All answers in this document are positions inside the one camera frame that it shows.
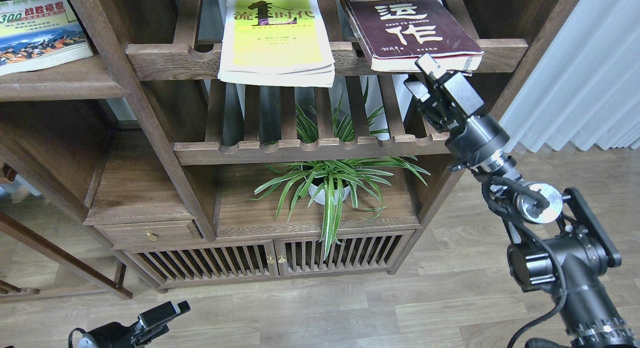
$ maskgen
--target black cable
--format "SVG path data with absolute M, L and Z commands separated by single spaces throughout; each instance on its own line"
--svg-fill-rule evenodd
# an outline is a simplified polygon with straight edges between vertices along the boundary
M 491 198 L 491 185 L 492 185 L 491 177 L 489 178 L 489 180 L 483 182 L 481 187 L 482 198 L 484 198 L 484 201 L 486 202 L 486 205 L 489 208 L 489 211 L 492 211 L 494 214 L 496 214 L 500 218 L 506 219 L 509 214 L 509 210 L 507 209 L 507 207 L 505 207 L 504 205 L 500 205 L 498 202 L 493 200 L 493 198 Z
M 87 331 L 82 328 L 75 328 L 74 330 L 71 330 L 71 332 L 69 333 L 69 348 L 74 348 L 74 332 L 86 334 Z
M 555 266 L 555 270 L 557 272 L 557 277 L 558 277 L 558 283 L 560 284 L 560 300 L 553 307 L 553 309 L 548 311 L 546 314 L 539 316 L 538 318 L 530 321 L 529 323 L 526 323 L 520 329 L 518 329 L 518 331 L 515 332 L 515 334 L 509 340 L 509 344 L 507 345 L 507 348 L 514 348 L 514 344 L 516 343 L 516 341 L 518 341 L 518 339 L 527 330 L 555 316 L 555 314 L 560 312 L 562 308 L 565 306 L 565 302 L 567 302 L 567 282 L 565 280 L 565 273 L 563 272 L 562 266 L 560 265 L 560 261 L 558 260 L 558 257 L 556 256 L 556 254 L 542 239 L 540 239 L 540 237 L 538 237 L 534 232 L 532 232 L 529 228 L 527 228 L 522 222 L 512 221 L 512 223 L 514 227 L 518 229 L 518 231 L 521 231 L 522 233 L 526 234 L 526 236 L 528 236 L 534 243 L 540 245 L 549 255 L 549 259 L 551 259 L 551 263 L 553 263 L 553 265 Z
M 537 207 L 537 209 L 539 209 L 540 211 L 544 211 L 550 205 L 549 200 L 539 191 L 531 190 L 528 187 L 520 185 L 509 178 L 492 176 L 489 180 L 497 186 L 505 186 L 508 189 L 514 191 L 514 193 L 519 193 L 521 195 L 532 198 L 533 200 L 535 200 L 535 207 Z

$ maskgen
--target slatted cabinet door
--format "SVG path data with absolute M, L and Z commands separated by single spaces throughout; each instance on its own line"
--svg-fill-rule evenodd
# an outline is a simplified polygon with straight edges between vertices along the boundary
M 126 254 L 165 289 L 279 277 L 272 240 Z
M 404 250 L 413 230 L 338 235 L 326 261 L 325 242 L 297 238 L 275 241 L 279 273 L 283 277 L 390 270 Z

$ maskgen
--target drawer knob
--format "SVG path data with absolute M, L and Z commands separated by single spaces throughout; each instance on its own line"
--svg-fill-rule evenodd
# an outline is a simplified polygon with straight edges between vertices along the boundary
M 154 231 L 146 231 L 146 239 L 155 242 L 158 240 L 158 236 L 154 234 Z

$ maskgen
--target white flower pot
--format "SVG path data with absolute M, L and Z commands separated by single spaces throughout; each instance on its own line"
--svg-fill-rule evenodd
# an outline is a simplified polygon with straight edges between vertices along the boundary
M 309 186 L 309 196 L 313 197 L 317 190 L 318 190 L 318 186 L 311 183 L 311 185 Z M 344 187 L 344 196 L 342 197 L 343 202 L 347 199 L 347 197 L 349 196 L 349 193 L 351 192 L 352 192 L 352 188 L 350 186 Z M 333 197 L 336 200 L 338 200 L 338 191 L 334 191 Z M 325 189 L 324 188 L 322 188 L 320 193 L 318 193 L 317 197 L 315 197 L 313 201 L 318 204 L 325 205 Z

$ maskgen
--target book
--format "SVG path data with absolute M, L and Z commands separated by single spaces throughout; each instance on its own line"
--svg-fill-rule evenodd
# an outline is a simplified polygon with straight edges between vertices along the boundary
M 418 72 L 430 54 L 446 70 L 473 71 L 483 50 L 438 0 L 340 0 L 371 69 Z
M 318 0 L 227 0 L 218 79 L 254 86 L 333 86 Z
M 93 56 L 67 0 L 0 2 L 0 75 Z

